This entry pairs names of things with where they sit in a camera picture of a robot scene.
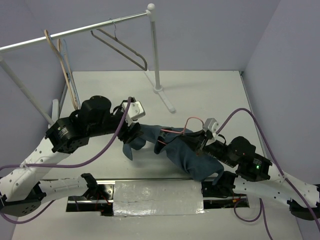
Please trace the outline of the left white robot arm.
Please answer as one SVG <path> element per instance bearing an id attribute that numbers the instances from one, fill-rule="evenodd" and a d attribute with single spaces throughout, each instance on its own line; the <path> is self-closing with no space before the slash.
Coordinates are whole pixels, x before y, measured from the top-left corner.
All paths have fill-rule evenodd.
<path id="1" fill-rule="evenodd" d="M 80 109 L 58 119 L 36 149 L 0 179 L 1 215 L 24 217 L 44 203 L 65 197 L 107 198 L 105 188 L 90 173 L 56 180 L 46 180 L 45 175 L 63 168 L 62 161 L 90 138 L 111 135 L 113 140 L 129 143 L 140 135 L 138 119 L 145 114 L 142 103 L 133 97 L 116 107 L 104 96 L 85 100 Z"/>

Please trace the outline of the blue t shirt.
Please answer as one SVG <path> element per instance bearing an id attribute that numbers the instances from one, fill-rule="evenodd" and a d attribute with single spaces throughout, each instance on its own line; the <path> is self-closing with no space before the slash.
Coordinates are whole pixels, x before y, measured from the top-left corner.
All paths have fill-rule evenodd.
<path id="1" fill-rule="evenodd" d="M 173 164 L 195 181 L 203 182 L 213 174 L 217 174 L 215 182 L 222 177 L 224 166 L 216 158 L 206 154 L 196 155 L 179 138 L 178 132 L 181 132 L 182 128 L 142 124 L 140 130 L 142 135 L 122 147 L 123 154 L 129 160 L 133 160 L 132 150 L 139 151 L 146 143 L 152 143 L 154 154 L 165 153 Z"/>

